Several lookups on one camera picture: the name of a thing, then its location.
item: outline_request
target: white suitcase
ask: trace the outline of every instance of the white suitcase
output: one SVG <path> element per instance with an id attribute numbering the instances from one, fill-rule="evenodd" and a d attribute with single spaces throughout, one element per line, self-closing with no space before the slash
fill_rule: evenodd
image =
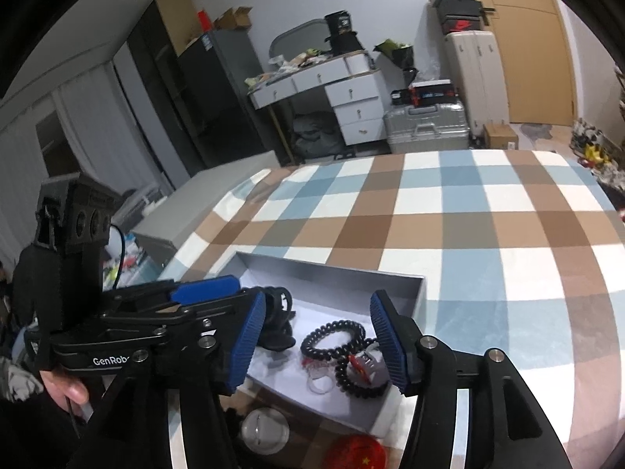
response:
<path id="1" fill-rule="evenodd" d="M 473 135 L 481 136 L 488 122 L 510 123 L 504 69 L 493 33 L 452 33 L 445 37 L 445 46 Z"/>

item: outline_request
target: curtain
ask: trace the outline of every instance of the curtain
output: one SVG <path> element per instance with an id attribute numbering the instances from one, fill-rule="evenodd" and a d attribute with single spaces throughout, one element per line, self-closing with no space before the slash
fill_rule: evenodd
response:
<path id="1" fill-rule="evenodd" d="M 164 188 L 165 181 L 126 106 L 111 64 L 62 84 L 52 91 L 52 101 L 86 174 L 120 194 L 150 183 Z"/>
<path id="2" fill-rule="evenodd" d="M 32 112 L 0 131 L 0 260 L 8 270 L 32 242 L 41 182 L 48 178 Z"/>

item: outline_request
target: suitcase handle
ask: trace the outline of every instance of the suitcase handle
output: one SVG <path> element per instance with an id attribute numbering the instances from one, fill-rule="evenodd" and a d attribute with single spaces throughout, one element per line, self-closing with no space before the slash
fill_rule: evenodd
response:
<path id="1" fill-rule="evenodd" d="M 436 111 L 438 111 L 437 106 L 411 107 L 408 109 L 408 114 L 410 116 L 417 116 L 419 114 L 428 114 Z"/>
<path id="2" fill-rule="evenodd" d="M 417 128 L 414 131 L 415 134 L 438 134 L 436 131 L 436 125 L 434 123 L 423 123 L 421 125 L 417 125 Z"/>

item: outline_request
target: open box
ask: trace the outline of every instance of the open box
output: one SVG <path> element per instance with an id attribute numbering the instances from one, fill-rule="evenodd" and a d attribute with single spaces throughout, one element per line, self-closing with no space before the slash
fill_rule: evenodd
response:
<path id="1" fill-rule="evenodd" d="M 233 255 L 217 275 L 234 275 L 245 288 L 285 287 L 293 296 L 296 314 L 291 325 L 297 343 L 283 353 L 257 347 L 248 369 L 253 381 L 329 420 L 374 437 L 386 436 L 401 400 L 399 390 L 389 386 L 383 396 L 375 399 L 356 398 L 338 387 L 326 394 L 313 393 L 307 386 L 307 372 L 301 365 L 299 346 L 316 328 L 340 319 L 360 322 L 367 337 L 375 337 L 370 299 L 380 289 L 386 290 L 399 314 L 410 316 L 419 324 L 425 318 L 424 277 L 346 269 L 241 252 Z M 336 340 L 342 335 L 346 338 Z M 337 333 L 318 346 L 335 346 L 347 339 L 346 334 Z"/>

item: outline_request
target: bed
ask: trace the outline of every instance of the bed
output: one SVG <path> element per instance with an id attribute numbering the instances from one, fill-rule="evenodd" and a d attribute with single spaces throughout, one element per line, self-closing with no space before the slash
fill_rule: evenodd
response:
<path id="1" fill-rule="evenodd" d="M 625 430 L 625 229 L 590 172 L 552 152 L 460 150 L 264 170 L 228 192 L 164 270 L 202 279 L 235 251 L 427 277 L 424 333 L 511 357 L 574 468 L 596 468 Z M 414 399 L 389 435 L 395 468 Z M 282 410 L 318 467 L 344 428 L 246 385 L 224 403 Z M 459 392 L 452 467 L 463 467 Z M 172 419 L 172 449 L 180 428 Z"/>

